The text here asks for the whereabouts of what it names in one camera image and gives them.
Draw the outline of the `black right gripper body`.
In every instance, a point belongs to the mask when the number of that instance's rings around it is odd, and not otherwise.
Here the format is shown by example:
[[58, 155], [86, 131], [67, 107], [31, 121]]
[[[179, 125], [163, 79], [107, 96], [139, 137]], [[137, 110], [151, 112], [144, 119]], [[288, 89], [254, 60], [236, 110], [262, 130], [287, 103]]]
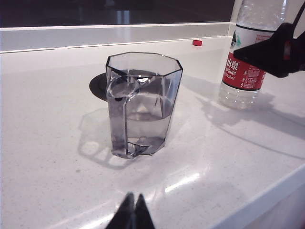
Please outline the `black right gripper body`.
[[305, 70], [305, 36], [300, 35], [293, 40], [291, 51], [291, 72]]

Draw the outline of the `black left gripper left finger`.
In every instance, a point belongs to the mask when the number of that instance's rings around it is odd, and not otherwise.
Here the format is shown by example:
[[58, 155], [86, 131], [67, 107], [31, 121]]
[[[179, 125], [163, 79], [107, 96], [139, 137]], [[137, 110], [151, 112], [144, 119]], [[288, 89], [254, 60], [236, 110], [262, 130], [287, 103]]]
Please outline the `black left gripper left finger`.
[[128, 192], [106, 229], [134, 229], [134, 194]]

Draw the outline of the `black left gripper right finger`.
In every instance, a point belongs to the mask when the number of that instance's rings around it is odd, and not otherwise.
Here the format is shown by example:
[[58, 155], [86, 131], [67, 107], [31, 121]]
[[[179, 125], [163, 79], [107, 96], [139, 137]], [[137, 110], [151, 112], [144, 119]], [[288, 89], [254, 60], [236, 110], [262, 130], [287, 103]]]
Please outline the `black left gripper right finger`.
[[143, 194], [138, 196], [134, 212], [136, 216], [135, 224], [137, 229], [155, 229]]

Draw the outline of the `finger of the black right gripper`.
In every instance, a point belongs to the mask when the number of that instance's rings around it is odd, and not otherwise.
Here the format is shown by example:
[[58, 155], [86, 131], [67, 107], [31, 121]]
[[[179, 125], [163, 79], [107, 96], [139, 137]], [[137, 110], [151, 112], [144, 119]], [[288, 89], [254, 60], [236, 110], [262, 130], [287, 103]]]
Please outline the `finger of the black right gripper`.
[[282, 23], [267, 40], [234, 51], [234, 57], [277, 77], [291, 72], [292, 24]]

